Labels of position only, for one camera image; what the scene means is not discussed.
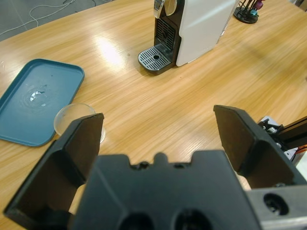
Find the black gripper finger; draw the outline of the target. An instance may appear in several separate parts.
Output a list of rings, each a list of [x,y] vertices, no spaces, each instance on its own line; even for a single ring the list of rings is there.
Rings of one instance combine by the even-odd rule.
[[[99,153],[104,115],[73,120],[45,151],[3,211],[27,230],[67,230],[77,189]]]
[[[245,177],[251,188],[275,185],[306,185],[285,151],[307,143],[307,119],[289,125],[256,123],[239,108],[215,105],[216,122],[222,146],[233,169]]]

